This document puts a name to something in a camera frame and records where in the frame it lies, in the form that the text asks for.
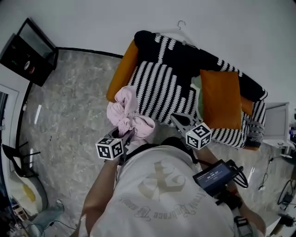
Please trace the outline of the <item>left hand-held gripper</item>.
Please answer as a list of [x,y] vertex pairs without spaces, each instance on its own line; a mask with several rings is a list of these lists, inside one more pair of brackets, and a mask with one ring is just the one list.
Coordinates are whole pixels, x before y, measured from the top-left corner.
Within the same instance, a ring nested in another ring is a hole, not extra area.
[[104,160],[114,160],[119,158],[124,153],[123,145],[127,146],[130,144],[134,137],[134,133],[135,131],[126,132],[122,141],[118,136],[118,128],[114,128],[96,142],[95,147],[98,157]]

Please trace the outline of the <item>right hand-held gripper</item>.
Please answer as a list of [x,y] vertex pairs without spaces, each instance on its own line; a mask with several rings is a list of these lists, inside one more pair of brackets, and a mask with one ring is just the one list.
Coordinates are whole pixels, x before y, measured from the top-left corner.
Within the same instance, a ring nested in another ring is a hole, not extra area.
[[171,114],[171,121],[181,133],[186,146],[200,150],[211,142],[211,129],[198,118],[189,114]]

